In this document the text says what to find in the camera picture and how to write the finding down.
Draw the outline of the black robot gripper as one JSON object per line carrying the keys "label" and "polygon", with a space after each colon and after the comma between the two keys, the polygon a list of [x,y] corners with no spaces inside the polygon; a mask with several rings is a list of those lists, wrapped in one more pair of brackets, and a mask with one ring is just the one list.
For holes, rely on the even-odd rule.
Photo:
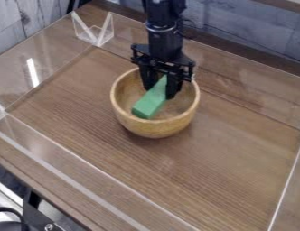
{"label": "black robot gripper", "polygon": [[147,43],[131,45],[131,62],[138,66],[143,88],[158,82],[158,74],[167,75],[166,99],[181,91],[183,81],[194,77],[195,62],[182,52],[181,23],[158,26],[147,22]]}

